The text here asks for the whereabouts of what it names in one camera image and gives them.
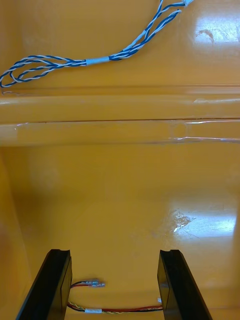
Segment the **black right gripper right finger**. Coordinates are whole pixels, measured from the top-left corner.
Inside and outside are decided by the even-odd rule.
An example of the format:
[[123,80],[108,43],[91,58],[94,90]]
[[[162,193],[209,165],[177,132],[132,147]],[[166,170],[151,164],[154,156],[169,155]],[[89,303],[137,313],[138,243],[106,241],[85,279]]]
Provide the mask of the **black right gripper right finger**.
[[211,320],[184,255],[177,249],[159,253],[157,281],[166,320]]

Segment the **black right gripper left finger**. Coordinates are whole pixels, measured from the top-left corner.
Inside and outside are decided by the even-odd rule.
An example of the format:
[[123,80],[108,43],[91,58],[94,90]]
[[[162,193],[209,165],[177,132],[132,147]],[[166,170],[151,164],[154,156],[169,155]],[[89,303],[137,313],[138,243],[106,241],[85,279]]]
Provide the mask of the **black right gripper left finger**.
[[63,320],[72,284],[69,250],[51,249],[20,308],[17,320]]

